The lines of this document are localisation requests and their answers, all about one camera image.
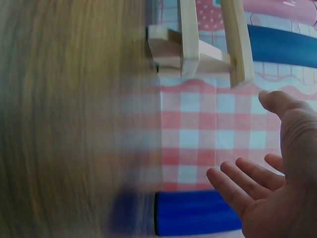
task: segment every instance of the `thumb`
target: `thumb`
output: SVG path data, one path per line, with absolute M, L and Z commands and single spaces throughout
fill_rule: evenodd
M 293 109 L 313 111 L 308 103 L 296 100 L 282 91 L 274 91 L 271 93 L 261 91 L 259 93 L 259 101 L 266 110 L 278 115 L 280 119 L 282 119 L 289 110 Z

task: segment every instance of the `wooden chair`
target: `wooden chair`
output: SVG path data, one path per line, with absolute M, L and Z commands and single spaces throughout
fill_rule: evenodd
M 195 0 L 178 0 L 181 32 L 151 25 L 148 42 L 159 77 L 224 77 L 231 88 L 254 80 L 254 67 L 242 0 L 222 0 L 228 53 L 199 40 Z

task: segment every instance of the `wood grain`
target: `wood grain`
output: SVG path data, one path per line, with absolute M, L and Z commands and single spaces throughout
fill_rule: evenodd
M 0 237 L 153 233 L 145 0 L 0 0 Z

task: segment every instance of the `blue bar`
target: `blue bar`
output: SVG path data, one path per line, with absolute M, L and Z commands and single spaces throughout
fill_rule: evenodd
M 159 192 L 156 206 L 159 236 L 190 236 L 241 229 L 239 217 L 215 190 Z
M 253 61 L 317 68 L 317 39 L 248 25 Z

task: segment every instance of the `red and white checkered pattern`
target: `red and white checkered pattern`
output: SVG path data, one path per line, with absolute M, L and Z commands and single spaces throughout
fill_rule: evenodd
M 200 39 L 226 50 L 218 0 L 196 0 Z M 160 0 L 159 20 L 177 30 L 176 0 Z M 246 13 L 248 24 L 317 37 L 317 31 L 285 19 Z M 161 79 L 163 181 L 165 190 L 209 189 L 210 167 L 247 157 L 265 165 L 280 154 L 277 116 L 258 102 L 260 90 L 283 90 L 317 109 L 317 70 L 255 63 L 256 80 L 231 90 L 228 79 Z

